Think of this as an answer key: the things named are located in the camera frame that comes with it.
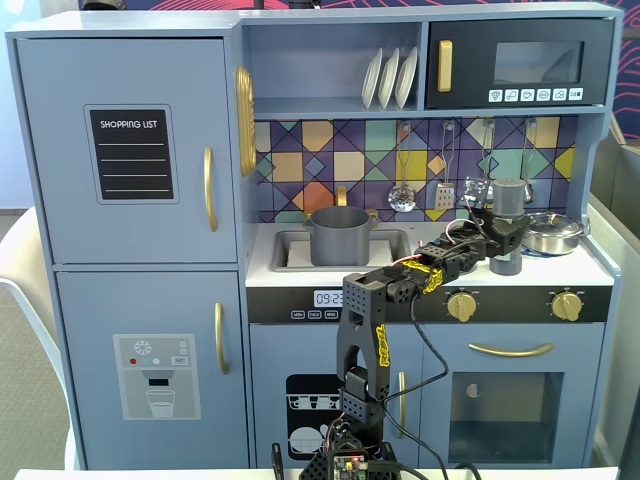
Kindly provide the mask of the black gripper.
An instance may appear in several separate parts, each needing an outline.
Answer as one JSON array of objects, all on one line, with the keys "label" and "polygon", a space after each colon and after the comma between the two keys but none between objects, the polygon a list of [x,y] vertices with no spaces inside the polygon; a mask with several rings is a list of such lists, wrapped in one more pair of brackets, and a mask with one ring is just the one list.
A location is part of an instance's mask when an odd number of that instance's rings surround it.
[{"label": "black gripper", "polygon": [[487,257],[505,256],[517,250],[530,223],[530,217],[495,217],[490,209],[472,209],[472,219],[450,221],[440,236],[445,250],[440,255],[442,266],[456,266],[461,273],[469,273]]}]

